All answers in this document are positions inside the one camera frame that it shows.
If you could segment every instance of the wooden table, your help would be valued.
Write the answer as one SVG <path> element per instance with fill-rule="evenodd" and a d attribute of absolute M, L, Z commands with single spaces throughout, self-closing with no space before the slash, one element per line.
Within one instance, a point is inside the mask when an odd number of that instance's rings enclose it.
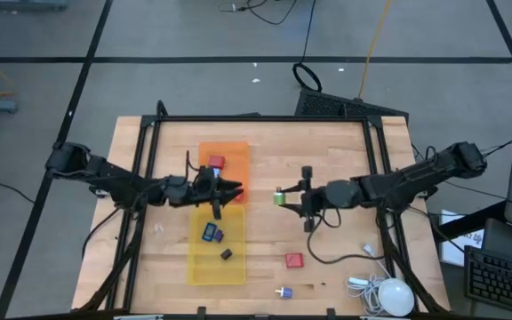
<path fill-rule="evenodd" d="M 139 117 L 118 118 L 108 160 L 131 170 Z M 402 117 L 384 117 L 384 130 L 392 168 L 414 162 L 406 123 Z M 373 139 L 376 133 L 372 130 Z M 147 137 L 144 155 L 148 154 Z M 301 219 L 273 205 L 276 187 L 289 187 L 300 179 L 302 165 L 312 165 L 314 186 L 329 180 L 369 173 L 362 125 L 355 123 L 162 123 L 154 177 L 184 173 L 185 152 L 197 162 L 199 142 L 247 141 L 250 146 L 250 203 L 246 206 L 246 282 L 230 286 L 187 285 L 188 229 L 192 208 L 149 206 L 140 250 L 140 261 L 132 303 L 133 313 L 195 314 L 206 306 L 210 314 L 325 315 L 335 308 L 338 315 L 361 315 L 359 299 L 346 293 L 350 276 L 383 275 L 371 260 L 344 260 L 323 265 L 311 258 Z M 375 153 L 380 157 L 378 143 Z M 145 158 L 140 174 L 145 171 Z M 379 171 L 381 161 L 377 160 Z M 299 202 L 298 195 L 288 196 Z M 414 206 L 425 210 L 417 200 Z M 112 211 L 110 199 L 98 200 L 93 225 Z M 320 227 L 314 234 L 314 252 L 324 259 L 362 253 L 363 243 L 382 252 L 374 209 L 342 210 L 342 226 Z M 73 307 L 83 305 L 100 286 L 110 269 L 116 250 L 121 214 L 110 221 L 88 243 L 78 279 Z M 335 219 L 334 212 L 327 219 Z M 449 308 L 444 280 L 428 219 L 414 212 L 403 214 L 404 232 L 414 273 L 443 307 Z M 286 269 L 284 255 L 303 252 L 305 267 Z M 126 274 L 118 285 L 121 306 Z M 293 288 L 291 300 L 278 298 L 275 289 Z"/>

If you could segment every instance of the orange tray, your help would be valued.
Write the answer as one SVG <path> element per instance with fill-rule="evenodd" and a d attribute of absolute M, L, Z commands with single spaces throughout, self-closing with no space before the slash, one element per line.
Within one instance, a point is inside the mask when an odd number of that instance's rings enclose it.
<path fill-rule="evenodd" d="M 224 156 L 224 168 L 220 176 L 225 180 L 242 182 L 243 194 L 232 202 L 248 203 L 248 166 L 250 151 L 247 142 L 201 142 L 199 144 L 199 165 L 208 165 L 209 156 Z"/>

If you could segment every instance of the green object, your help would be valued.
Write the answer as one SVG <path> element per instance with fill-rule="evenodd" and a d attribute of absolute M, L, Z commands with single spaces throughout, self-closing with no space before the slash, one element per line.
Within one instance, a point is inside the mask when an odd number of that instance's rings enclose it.
<path fill-rule="evenodd" d="M 280 189 L 280 188 L 277 188 L 276 192 L 274 193 L 274 204 L 275 205 L 285 204 L 285 193 L 282 192 L 282 189 Z"/>

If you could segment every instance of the paper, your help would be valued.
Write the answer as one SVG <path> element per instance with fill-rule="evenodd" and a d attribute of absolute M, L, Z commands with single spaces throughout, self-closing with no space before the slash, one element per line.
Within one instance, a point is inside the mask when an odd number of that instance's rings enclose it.
<path fill-rule="evenodd" d="M 455 212 L 448 212 L 446 210 L 442 210 L 443 214 L 456 214 Z M 440 216 L 440 224 L 448 223 L 450 221 L 457 220 L 459 218 L 462 218 L 462 215 L 459 216 L 450 216 L 450 215 L 443 215 Z M 469 234 L 466 234 L 464 236 L 458 236 L 457 238 L 453 239 L 452 241 L 463 248 L 466 245 L 474 246 L 475 248 L 481 248 L 481 244 L 484 240 L 484 231 L 478 230 L 476 232 L 472 232 Z M 441 261 L 450 263 L 456 266 L 463 267 L 464 257 L 463 252 L 459 251 L 456 247 L 453 246 L 453 244 L 450 244 L 448 241 L 444 241 L 441 244 Z"/>

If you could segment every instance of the red block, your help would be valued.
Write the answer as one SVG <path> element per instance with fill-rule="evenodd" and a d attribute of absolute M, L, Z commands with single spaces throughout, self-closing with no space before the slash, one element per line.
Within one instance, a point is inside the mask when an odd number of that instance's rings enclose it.
<path fill-rule="evenodd" d="M 285 266 L 288 268 L 303 268 L 303 253 L 287 253 Z"/>
<path fill-rule="evenodd" d="M 224 156 L 209 156 L 209 166 L 222 169 L 224 167 Z"/>

